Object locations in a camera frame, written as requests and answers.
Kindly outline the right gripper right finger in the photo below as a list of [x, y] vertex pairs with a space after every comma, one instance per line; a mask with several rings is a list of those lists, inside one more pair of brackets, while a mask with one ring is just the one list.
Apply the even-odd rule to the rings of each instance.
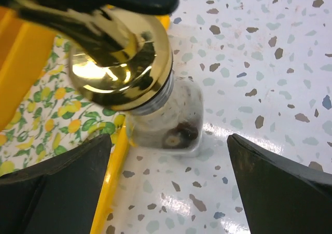
[[331, 233], [331, 174], [238, 134], [227, 146], [251, 233]]

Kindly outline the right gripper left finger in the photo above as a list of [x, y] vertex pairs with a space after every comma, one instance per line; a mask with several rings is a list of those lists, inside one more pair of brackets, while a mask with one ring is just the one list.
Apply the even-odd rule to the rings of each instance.
[[1, 176], [1, 233], [90, 233], [112, 142], [106, 134]]

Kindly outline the glass oil bottle gold pourer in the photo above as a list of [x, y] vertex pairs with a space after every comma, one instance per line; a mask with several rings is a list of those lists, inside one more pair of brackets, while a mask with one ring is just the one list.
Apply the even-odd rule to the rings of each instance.
[[195, 157], [203, 95], [174, 76], [173, 52], [159, 16], [179, 0], [1, 0], [18, 17], [69, 38], [69, 76], [89, 101], [125, 112], [132, 146]]

